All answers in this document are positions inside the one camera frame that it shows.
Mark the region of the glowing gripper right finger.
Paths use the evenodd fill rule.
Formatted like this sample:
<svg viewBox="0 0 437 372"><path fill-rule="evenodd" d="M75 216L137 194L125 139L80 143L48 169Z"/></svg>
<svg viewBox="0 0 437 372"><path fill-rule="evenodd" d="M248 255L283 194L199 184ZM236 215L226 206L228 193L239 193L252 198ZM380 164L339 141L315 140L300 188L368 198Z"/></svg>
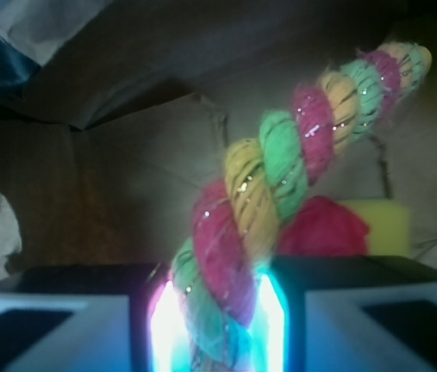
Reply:
<svg viewBox="0 0 437 372"><path fill-rule="evenodd" d="M267 271L283 371L437 371L437 270L404 257L289 257Z"/></svg>

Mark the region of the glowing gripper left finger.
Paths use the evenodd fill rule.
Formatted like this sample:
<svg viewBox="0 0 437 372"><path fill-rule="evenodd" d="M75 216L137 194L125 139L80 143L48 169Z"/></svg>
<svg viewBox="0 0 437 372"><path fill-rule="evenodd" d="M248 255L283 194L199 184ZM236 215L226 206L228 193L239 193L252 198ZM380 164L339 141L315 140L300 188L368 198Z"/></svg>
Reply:
<svg viewBox="0 0 437 372"><path fill-rule="evenodd" d="M164 263L37 267L0 280L0 371L179 371Z"/></svg>

